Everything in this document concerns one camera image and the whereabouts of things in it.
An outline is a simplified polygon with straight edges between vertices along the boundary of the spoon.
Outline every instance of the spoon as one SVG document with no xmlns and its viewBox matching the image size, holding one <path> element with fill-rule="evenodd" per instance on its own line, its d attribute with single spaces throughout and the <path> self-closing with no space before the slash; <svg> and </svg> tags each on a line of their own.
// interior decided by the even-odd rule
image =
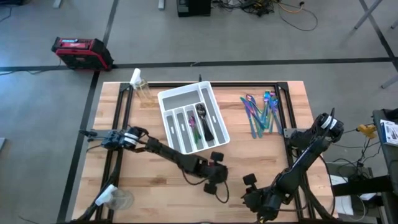
<svg viewBox="0 0 398 224">
<path fill-rule="evenodd" d="M 198 104 L 196 105 L 197 113 L 199 115 L 199 118 L 201 119 L 201 124 L 203 126 L 203 132 L 205 133 L 205 140 L 206 141 L 212 141 L 214 140 L 214 136 L 210 131 L 209 126 L 207 125 L 205 116 L 206 116 L 206 109 L 203 105 Z"/>
</svg>

